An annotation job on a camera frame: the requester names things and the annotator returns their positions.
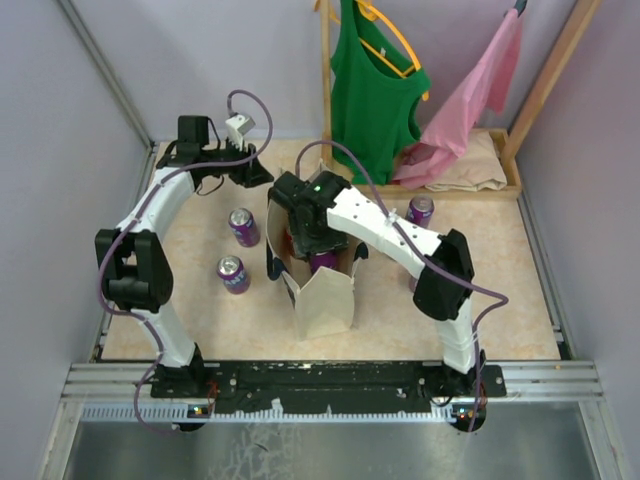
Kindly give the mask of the red Coke can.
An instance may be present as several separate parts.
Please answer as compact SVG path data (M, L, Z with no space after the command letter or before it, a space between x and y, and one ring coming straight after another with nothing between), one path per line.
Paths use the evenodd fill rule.
M286 245L287 251L289 252L290 256L293 256L295 254L295 249L294 249L293 239L292 239L289 227L285 228L284 236L285 236L285 245Z

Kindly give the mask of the beige canvas tote bag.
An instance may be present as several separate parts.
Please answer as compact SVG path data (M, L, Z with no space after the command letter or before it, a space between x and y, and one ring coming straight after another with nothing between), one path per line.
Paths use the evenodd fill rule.
M307 179L313 180L319 166ZM282 281L294 310L296 336L309 340L343 333L351 329L355 315L355 276L359 263L369 257L366 244L347 234L349 245L334 252L338 269L321 267L311 274L309 259L290 256L285 245L285 228L289 227L287 212L269 198L266 219L266 265L272 281Z

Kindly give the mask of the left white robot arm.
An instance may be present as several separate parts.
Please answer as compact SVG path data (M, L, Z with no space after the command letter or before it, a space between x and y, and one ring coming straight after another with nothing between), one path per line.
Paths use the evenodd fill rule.
M142 324L157 347L156 372L173 375L174 387L189 397L206 389L208 373L171 304L174 276L162 241L203 179L226 177L244 188L273 179L258 160L259 149L245 139L255 125L249 115L229 115L225 140L210 141L211 124L206 116L179 117L177 137L156 163L141 199L115 228L99 230L94 240L101 305Z

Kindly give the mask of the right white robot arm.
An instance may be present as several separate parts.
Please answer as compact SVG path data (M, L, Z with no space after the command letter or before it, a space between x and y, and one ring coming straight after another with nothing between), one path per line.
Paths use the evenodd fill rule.
M470 395L482 383L474 353L471 288L473 265L466 237L412 224L368 199L345 178L322 171L303 181L286 171L268 199L288 215L293 249L306 259L344 250L353 237L388 256L417 280L413 302L436 321L448 387Z

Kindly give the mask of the green tank top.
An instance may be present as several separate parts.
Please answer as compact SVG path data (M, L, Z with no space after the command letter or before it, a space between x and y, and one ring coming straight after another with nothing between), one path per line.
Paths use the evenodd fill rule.
M421 135L415 114L431 80L366 19L355 1L340 3L331 69L332 139L349 149L372 181L392 181L396 157Z

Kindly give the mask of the folded beige cloth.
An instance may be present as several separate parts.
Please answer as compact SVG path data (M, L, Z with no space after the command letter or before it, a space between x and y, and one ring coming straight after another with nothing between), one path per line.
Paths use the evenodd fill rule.
M426 187L433 191L499 191L507 185L498 150L486 130L473 130L470 133L467 150L462 156L457 157L450 151L438 148L430 160L432 178Z

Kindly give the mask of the yellow clothes hanger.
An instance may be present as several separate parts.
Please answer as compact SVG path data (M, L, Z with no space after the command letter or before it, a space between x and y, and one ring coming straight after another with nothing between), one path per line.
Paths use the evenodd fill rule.
M359 35L358 40L363 48L401 79L418 72L425 74L415 50L393 21L373 1L355 1L355 4L360 16L373 25L382 38L374 45Z

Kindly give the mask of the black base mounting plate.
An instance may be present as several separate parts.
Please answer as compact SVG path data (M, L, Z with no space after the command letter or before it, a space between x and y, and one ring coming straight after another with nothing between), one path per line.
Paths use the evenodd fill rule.
M221 361L159 366L151 396L203 398L220 414L257 413L278 401L286 414L427 413L434 402L506 395L502 369L461 374L438 361Z

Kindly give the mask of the wooden clothes rack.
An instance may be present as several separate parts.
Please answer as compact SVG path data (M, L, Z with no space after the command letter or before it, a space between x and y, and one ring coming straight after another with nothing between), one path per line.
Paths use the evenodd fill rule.
M522 193L522 181L516 155L529 134L535 120L567 66L577 45L591 24L601 3L599 1L577 1L541 68L526 100L520 108L510 130L489 128L494 146L498 149L501 168L506 175L507 185L498 191L480 190L468 192L449 190L436 192L436 199L445 200L516 200ZM331 13L329 1L317 1L313 10L321 15L322 47L322 90L323 90L323 132L322 138L331 138L331 68L330 68L330 23L337 17Z

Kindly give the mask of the pink shirt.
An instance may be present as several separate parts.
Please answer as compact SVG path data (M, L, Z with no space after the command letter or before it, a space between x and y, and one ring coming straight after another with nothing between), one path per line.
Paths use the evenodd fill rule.
M405 150L393 183L417 188L438 180L467 152L470 133L484 110L503 112L522 33L523 13L513 7L481 58L424 128L418 143Z

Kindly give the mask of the grey clothes hanger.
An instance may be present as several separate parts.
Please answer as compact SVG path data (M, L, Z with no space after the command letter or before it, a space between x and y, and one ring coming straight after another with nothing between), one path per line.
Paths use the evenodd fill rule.
M517 11L517 14L519 16L521 16L524 13L524 11L526 9L526 6L527 6L527 3L528 3L527 0L517 0L515 2L514 9Z

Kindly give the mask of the aluminium frame rail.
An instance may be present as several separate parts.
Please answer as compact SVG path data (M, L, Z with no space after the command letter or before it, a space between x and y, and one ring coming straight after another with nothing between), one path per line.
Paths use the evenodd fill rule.
M599 401L595 366L586 361L489 362L481 385L431 361L257 362L205 366L192 393L137 383L143 363L75 364L61 400L88 421L207 423L448 423L479 428L491 406Z

